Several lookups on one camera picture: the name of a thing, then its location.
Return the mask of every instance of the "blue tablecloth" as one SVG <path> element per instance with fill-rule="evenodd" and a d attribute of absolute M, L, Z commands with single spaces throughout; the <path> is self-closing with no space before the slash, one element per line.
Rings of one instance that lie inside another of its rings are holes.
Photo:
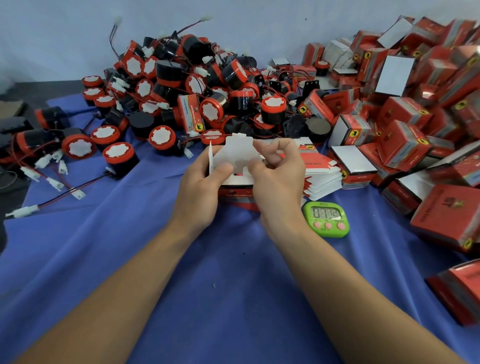
<path fill-rule="evenodd" d="M 81 95 L 50 105 L 87 109 Z M 91 113 L 72 117 L 83 127 Z M 141 162 L 121 181 L 103 178 L 25 218 L 5 222 L 0 257 L 0 363 L 7 363 L 61 320 L 134 256 L 166 223 L 192 160 L 162 157 L 132 142 Z M 192 152 L 197 156 L 201 146 Z M 71 185 L 100 175 L 100 153 L 68 161 Z M 33 182 L 24 205 L 58 193 Z M 459 326 L 424 278 L 461 261 L 423 243 L 408 220 L 371 186 L 337 191 L 351 230 L 327 239 L 376 289 L 470 363 L 480 363 L 480 327 Z M 155 307 L 130 363 L 339 363 L 256 213 L 220 205 L 191 245 Z"/>

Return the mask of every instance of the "digital timer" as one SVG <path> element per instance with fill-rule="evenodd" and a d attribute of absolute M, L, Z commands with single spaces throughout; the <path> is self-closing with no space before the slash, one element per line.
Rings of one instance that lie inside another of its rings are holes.
<path fill-rule="evenodd" d="M 350 230 L 345 211 L 331 202 L 307 202 L 303 206 L 303 215 L 312 230 L 320 236 L 343 238 Z"/>

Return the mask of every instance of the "left arm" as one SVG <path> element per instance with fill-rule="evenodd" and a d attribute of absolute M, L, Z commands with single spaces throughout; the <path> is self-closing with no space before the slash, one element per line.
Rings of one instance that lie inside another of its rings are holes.
<path fill-rule="evenodd" d="M 233 172 L 227 164 L 205 177 L 207 167 L 208 148 L 185 172 L 166 227 L 34 343 L 17 363 L 127 361 L 178 262 L 213 221 L 218 188 Z"/>

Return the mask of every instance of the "person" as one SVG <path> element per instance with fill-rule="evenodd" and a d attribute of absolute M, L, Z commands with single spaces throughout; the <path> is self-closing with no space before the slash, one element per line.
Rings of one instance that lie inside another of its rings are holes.
<path fill-rule="evenodd" d="M 248 164 L 262 224 L 343 361 L 463 363 L 308 227 L 300 209 L 305 166 L 295 142 L 276 139 L 268 145 L 255 140 L 254 146 L 267 161 Z M 213 148 L 215 153 L 220 147 Z M 233 172 L 225 164 L 206 177 L 207 168 L 208 148 L 185 172 L 163 230 L 17 363 L 127 361 L 177 263 L 213 221 L 218 189 Z"/>

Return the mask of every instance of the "white backdrop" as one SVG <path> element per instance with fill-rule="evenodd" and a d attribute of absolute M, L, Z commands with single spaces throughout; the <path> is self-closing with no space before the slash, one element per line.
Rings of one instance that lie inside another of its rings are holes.
<path fill-rule="evenodd" d="M 359 29 L 384 31 L 400 14 L 429 15 L 442 23 L 454 16 L 479 19 L 480 1 L 463 0 L 6 0 L 0 13 L 0 75 L 16 82 L 75 80 L 101 74 L 115 56 L 108 35 L 113 17 L 123 22 L 114 45 L 171 34 L 205 15 L 192 32 L 224 49 L 300 62 L 308 42 L 349 37 Z"/>

